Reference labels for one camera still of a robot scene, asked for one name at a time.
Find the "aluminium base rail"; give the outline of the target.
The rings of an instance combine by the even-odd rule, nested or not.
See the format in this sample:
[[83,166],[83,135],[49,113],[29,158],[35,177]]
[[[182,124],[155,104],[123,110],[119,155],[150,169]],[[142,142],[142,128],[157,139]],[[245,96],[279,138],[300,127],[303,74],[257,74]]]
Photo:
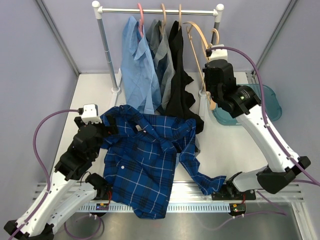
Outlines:
[[301,192],[301,188],[298,184],[291,183],[283,190],[276,194],[271,194],[265,190],[249,190],[245,193],[245,196],[240,196],[234,200],[227,196],[204,195],[198,186],[191,181],[176,181],[173,183],[172,191],[170,195],[171,203],[196,203],[196,202],[226,202],[237,203],[245,199],[246,202],[264,202],[264,198],[267,198],[273,203],[295,203],[303,202],[304,197]]

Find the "teal transparent plastic tray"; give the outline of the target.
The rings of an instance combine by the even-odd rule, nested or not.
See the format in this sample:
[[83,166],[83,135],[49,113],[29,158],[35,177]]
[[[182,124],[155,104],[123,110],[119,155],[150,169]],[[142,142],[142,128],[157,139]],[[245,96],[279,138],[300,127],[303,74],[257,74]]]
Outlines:
[[[263,85],[265,111],[269,119],[274,122],[282,116],[282,108],[278,102],[275,92],[267,85]],[[212,111],[217,122],[223,126],[239,126],[240,123],[221,107],[216,107]]]

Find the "light blue shirt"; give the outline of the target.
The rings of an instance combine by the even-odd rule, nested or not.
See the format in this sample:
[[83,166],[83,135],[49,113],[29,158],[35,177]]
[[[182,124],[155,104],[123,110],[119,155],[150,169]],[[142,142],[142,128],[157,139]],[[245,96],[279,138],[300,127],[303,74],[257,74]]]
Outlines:
[[145,31],[130,16],[122,32],[120,70],[126,103],[140,113],[153,115],[161,105],[162,96],[153,57]]

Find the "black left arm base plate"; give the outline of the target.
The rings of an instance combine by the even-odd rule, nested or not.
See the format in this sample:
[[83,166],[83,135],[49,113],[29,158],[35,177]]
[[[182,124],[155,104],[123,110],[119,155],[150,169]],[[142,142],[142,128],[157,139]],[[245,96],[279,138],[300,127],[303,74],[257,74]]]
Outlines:
[[110,184],[103,185],[97,189],[96,196],[93,198],[95,201],[111,201],[113,195],[113,186]]

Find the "blue plaid shirt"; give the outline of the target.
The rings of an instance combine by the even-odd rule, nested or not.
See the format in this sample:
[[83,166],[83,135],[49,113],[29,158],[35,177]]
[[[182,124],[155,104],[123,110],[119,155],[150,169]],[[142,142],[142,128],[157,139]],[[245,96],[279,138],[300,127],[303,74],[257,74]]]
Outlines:
[[118,130],[103,141],[103,177],[112,185],[112,200],[132,207],[137,217],[166,216],[177,163],[204,195],[218,192],[225,182],[224,175],[209,177],[199,171],[194,119],[143,114],[120,105],[101,120],[106,126],[115,120]]

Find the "grey shirt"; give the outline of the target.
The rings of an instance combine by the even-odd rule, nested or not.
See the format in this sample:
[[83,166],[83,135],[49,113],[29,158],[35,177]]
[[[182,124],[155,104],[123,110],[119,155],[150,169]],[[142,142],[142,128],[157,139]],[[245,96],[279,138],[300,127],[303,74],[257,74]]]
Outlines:
[[165,111],[171,98],[171,83],[175,75],[169,40],[162,22],[153,20],[146,32],[146,39],[151,51],[155,72],[159,81],[161,107]]

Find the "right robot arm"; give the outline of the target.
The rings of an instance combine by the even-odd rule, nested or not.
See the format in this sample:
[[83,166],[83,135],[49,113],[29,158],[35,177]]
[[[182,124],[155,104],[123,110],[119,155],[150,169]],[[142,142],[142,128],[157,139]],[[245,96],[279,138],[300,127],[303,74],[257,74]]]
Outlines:
[[212,60],[202,71],[212,100],[244,127],[267,161],[261,169],[233,175],[226,182],[230,198],[237,199],[245,191],[257,189],[276,194],[310,166],[310,159],[292,150],[268,117],[263,116],[261,98],[254,90],[236,83],[232,64],[225,59]]

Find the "beige hanger with black shirt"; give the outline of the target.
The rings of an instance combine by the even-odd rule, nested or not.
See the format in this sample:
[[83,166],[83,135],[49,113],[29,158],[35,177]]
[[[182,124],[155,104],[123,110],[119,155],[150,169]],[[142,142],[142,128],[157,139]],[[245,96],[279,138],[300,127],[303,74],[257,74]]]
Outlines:
[[178,30],[182,28],[182,4],[179,4],[178,7]]

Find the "white and chrome clothes rack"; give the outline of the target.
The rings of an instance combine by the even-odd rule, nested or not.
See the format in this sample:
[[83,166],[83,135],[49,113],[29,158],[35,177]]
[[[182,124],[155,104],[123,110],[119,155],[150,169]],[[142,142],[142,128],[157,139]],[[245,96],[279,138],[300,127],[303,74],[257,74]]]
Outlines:
[[[92,2],[92,7],[94,11],[95,18],[97,20],[98,29],[100,32],[102,45],[104,49],[104,54],[107,62],[107,66],[110,72],[111,78],[111,93],[113,97],[117,97],[121,91],[120,82],[116,79],[116,74],[113,67],[113,62],[110,54],[110,49],[107,41],[107,34],[104,28],[102,16],[104,13],[121,13],[121,14],[140,14],[138,7],[136,8],[105,8],[99,1],[94,0]],[[222,14],[225,9],[225,6],[222,3],[216,5],[213,10],[182,10],[182,15],[195,15],[195,16],[212,16],[214,17],[214,25],[217,26],[221,22]],[[166,15],[179,15],[179,9],[165,9]],[[162,9],[146,9],[143,8],[143,15],[151,14],[163,14]]]

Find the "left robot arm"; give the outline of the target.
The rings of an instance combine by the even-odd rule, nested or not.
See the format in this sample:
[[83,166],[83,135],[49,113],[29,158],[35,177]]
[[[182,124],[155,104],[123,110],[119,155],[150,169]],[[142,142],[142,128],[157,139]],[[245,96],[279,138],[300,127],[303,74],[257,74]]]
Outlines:
[[107,115],[77,116],[78,132],[67,151],[62,154],[48,178],[46,187],[32,206],[17,220],[8,221],[4,230],[10,239],[52,240],[61,226],[85,203],[111,196],[111,185],[99,174],[91,173],[67,199],[72,188],[99,156],[104,138],[118,133],[116,120]]

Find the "pink plastic hanger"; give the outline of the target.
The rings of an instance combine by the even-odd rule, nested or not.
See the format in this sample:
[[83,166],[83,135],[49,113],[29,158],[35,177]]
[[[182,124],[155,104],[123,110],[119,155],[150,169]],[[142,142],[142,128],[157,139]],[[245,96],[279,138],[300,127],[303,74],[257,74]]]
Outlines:
[[138,31],[140,33],[141,38],[143,38],[144,37],[144,11],[143,11],[143,8],[139,2],[137,3],[137,7],[138,7],[139,13],[140,13]]

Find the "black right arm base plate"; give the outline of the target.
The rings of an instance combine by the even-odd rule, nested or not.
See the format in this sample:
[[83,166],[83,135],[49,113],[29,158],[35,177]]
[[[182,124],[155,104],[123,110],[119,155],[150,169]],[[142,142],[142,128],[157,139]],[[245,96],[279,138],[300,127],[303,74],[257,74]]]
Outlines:
[[233,185],[223,184],[218,192],[211,194],[212,200],[214,201],[242,201],[245,200],[256,200],[256,193],[253,189],[245,192],[238,191]]

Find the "beige hanger with grey shirt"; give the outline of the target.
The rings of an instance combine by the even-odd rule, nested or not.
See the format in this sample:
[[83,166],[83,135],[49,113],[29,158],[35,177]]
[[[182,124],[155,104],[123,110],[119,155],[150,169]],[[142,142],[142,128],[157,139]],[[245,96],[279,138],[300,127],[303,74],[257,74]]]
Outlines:
[[165,28],[166,28],[166,23],[167,23],[167,14],[166,14],[165,4],[161,3],[160,7],[161,7],[161,10],[162,10],[162,14],[163,14],[163,20],[161,21],[161,26],[160,26],[159,30],[160,30],[160,33],[162,35],[164,35]]

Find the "black shirt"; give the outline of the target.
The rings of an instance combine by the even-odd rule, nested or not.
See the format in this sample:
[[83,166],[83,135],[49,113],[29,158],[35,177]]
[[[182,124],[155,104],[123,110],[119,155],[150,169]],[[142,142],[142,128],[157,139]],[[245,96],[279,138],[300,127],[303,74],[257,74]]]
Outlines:
[[178,21],[175,21],[172,24],[168,43],[175,73],[171,79],[170,99],[164,114],[166,116],[177,117],[184,120],[194,119],[196,126],[195,133],[199,134],[204,129],[204,121],[198,114],[195,114],[190,110],[196,100],[192,93],[186,91],[186,86],[191,84],[194,80],[184,70],[184,40],[182,28],[179,27]]

